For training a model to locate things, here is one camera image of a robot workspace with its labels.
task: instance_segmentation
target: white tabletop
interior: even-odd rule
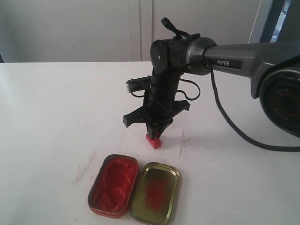
[[[151,70],[150,62],[0,64],[1,225],[139,224],[129,213],[94,214],[87,195],[104,158],[121,151],[123,115],[142,103],[125,81]],[[183,179],[172,224],[300,224],[300,153],[245,142],[219,113],[210,77],[184,76],[202,94],[174,118],[189,141],[177,164]],[[249,136],[300,145],[267,119],[247,78],[216,72],[216,83]]]

